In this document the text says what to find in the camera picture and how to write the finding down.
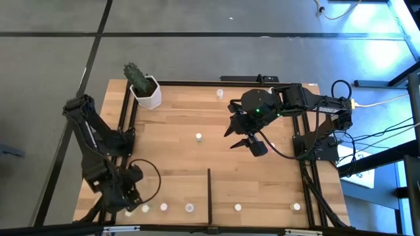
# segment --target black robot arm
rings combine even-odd
[[[133,150],[134,129],[112,130],[96,113],[93,98],[83,95],[68,100],[63,115],[72,126],[82,152],[82,175],[95,193],[102,193],[105,210],[134,210],[142,200],[135,183],[143,178],[138,166],[119,167],[107,156],[123,156]]]
[[[228,109],[233,116],[230,117],[230,126],[224,136],[233,132],[247,135],[247,138],[231,148],[246,146],[256,157],[266,154],[267,148],[257,140],[255,133],[259,132],[266,139],[261,129],[280,116],[298,116],[313,111],[317,113],[318,121],[319,113],[326,114],[321,125],[317,122],[315,131],[293,137],[296,157],[282,155],[290,159],[320,159],[322,156],[324,160],[336,160],[337,149],[328,148],[334,143],[329,135],[335,130],[347,130],[352,125],[350,100],[316,95],[303,88],[302,84],[272,88],[271,93],[263,89],[252,89],[245,92],[240,100],[231,100]]]

